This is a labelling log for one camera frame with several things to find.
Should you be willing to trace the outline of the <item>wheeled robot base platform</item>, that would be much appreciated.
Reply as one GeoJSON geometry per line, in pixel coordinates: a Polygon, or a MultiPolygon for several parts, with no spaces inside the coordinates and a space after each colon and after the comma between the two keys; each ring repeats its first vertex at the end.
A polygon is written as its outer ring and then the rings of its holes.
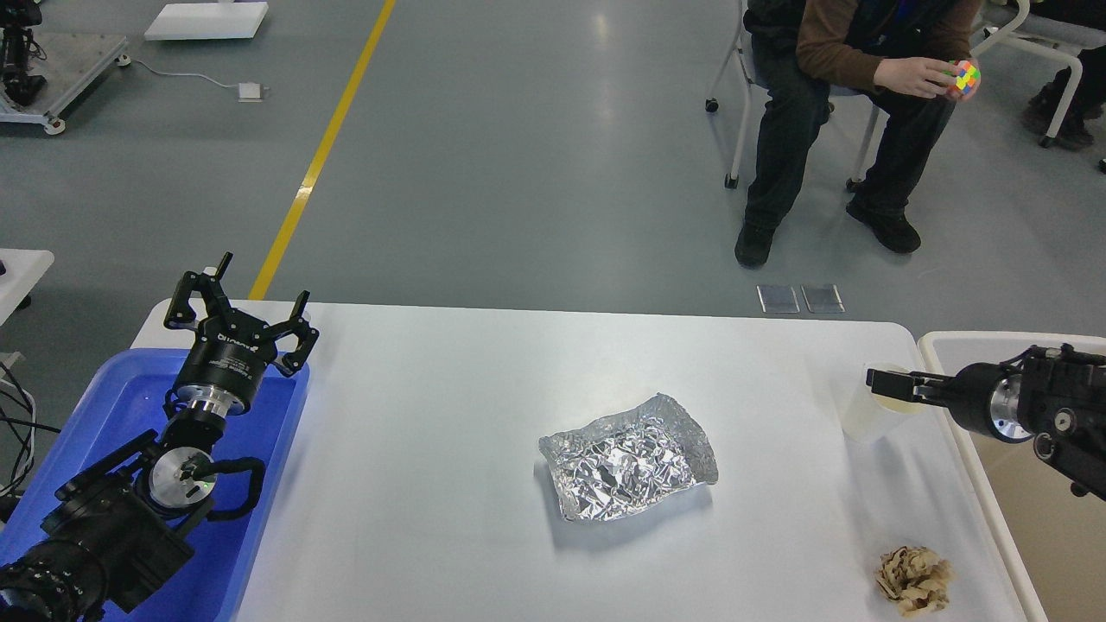
{"type": "Polygon", "coordinates": [[[1,122],[32,124],[48,136],[66,129],[60,115],[109,66],[126,68],[128,39],[115,33],[40,33],[35,1],[3,1],[1,122]]]}

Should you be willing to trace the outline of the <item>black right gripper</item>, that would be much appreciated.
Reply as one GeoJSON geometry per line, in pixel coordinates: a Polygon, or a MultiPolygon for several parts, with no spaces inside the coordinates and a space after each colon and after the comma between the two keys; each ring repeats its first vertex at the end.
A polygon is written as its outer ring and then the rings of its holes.
{"type": "Polygon", "coordinates": [[[975,363],[951,379],[928,371],[868,369],[866,385],[881,397],[945,407],[960,428],[992,440],[1026,440],[1019,419],[1019,371],[975,363]]]}

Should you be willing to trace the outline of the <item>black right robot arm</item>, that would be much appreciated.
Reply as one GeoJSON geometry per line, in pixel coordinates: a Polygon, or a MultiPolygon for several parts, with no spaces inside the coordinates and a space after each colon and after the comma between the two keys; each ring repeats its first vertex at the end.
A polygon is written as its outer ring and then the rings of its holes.
{"type": "Polygon", "coordinates": [[[1003,440],[1031,442],[1071,493],[1105,498],[1105,361],[1102,355],[1030,346],[999,363],[973,363],[946,377],[868,369],[873,395],[945,407],[956,425],[1003,440]]]}

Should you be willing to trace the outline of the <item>person's right hand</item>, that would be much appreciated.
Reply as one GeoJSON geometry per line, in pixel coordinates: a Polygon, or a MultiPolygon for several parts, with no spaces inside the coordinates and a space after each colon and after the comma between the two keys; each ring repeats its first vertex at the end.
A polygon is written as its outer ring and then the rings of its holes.
{"type": "Polygon", "coordinates": [[[954,64],[932,58],[881,59],[874,71],[874,86],[917,99],[936,99],[954,82],[954,64]]]}

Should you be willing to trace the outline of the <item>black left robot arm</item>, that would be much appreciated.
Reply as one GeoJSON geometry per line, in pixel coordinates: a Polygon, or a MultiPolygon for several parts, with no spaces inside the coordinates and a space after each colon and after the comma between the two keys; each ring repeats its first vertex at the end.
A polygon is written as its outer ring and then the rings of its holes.
{"type": "Polygon", "coordinates": [[[269,462],[217,458],[226,422],[251,410],[269,369],[307,367],[320,332],[302,291],[276,323],[236,308],[213,273],[182,274],[163,326],[194,332],[194,346],[163,398],[161,432],[143,431],[55,493],[44,539],[3,566],[4,621],[100,621],[107,603],[131,612],[194,558],[204,521],[244,518],[264,495],[269,462]]]}

